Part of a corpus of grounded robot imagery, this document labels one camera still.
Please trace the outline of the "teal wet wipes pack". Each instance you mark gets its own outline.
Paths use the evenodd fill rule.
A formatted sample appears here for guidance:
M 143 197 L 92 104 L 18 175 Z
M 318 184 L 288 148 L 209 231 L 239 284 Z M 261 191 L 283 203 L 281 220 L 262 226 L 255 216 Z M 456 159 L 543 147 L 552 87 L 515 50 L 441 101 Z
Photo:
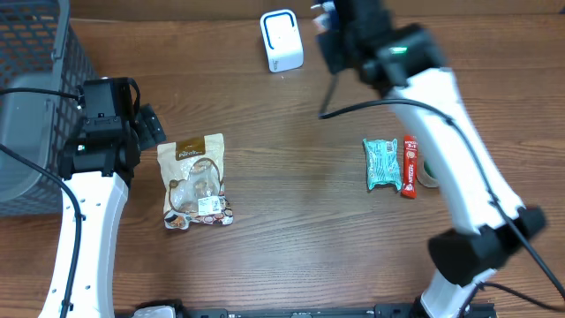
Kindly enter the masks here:
M 393 186 L 400 191 L 402 180 L 397 161 L 397 139 L 363 139 L 363 145 L 368 189 L 373 190 L 376 186 Z

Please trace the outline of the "beige snack bag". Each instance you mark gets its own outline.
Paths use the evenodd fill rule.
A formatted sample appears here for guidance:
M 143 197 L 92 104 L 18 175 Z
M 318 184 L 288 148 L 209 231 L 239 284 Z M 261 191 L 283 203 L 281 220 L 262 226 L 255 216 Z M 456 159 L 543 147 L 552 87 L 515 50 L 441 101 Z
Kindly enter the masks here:
M 193 223 L 233 223 L 233 210 L 225 194 L 224 151 L 221 133 L 157 147 L 157 162 L 166 189 L 166 228 L 187 230 Z

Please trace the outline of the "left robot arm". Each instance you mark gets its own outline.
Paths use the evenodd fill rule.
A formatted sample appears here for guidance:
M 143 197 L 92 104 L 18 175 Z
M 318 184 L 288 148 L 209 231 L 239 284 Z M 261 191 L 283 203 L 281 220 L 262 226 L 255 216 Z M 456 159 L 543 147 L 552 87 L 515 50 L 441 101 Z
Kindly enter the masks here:
M 117 232 L 143 150 L 165 139 L 131 78 L 79 86 L 82 117 L 57 156 L 63 216 L 43 317 L 112 317 Z

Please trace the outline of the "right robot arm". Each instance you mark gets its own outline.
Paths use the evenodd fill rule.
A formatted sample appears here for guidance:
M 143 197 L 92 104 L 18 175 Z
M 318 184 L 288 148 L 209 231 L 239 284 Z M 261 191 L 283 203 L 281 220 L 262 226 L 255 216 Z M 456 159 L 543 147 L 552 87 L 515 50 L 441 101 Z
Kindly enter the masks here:
M 412 317 L 492 317 L 473 303 L 491 276 L 545 227 L 501 175 L 460 96 L 456 76 L 432 34 L 394 26 L 379 1 L 321 1 L 320 49 L 332 73 L 358 72 L 418 141 L 451 214 L 452 226 L 429 240 L 433 280 Z

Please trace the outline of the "orange small box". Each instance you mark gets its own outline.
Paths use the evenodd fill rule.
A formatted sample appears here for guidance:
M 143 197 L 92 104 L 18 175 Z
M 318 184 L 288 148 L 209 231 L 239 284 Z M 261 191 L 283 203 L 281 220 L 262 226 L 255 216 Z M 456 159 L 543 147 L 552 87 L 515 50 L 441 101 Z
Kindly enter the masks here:
M 339 28 L 339 18 L 333 0 L 314 0 L 311 10 L 316 12 L 313 24 L 320 33 L 335 31 Z

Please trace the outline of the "red snack bar packet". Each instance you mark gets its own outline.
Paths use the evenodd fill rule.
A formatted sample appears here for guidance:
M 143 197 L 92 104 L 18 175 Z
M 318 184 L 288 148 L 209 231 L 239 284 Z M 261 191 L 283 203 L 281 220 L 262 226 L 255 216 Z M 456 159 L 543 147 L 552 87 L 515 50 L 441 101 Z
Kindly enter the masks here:
M 401 195 L 415 199 L 416 192 L 416 178 L 418 167 L 418 142 L 414 136 L 405 135 L 403 139 L 403 187 Z

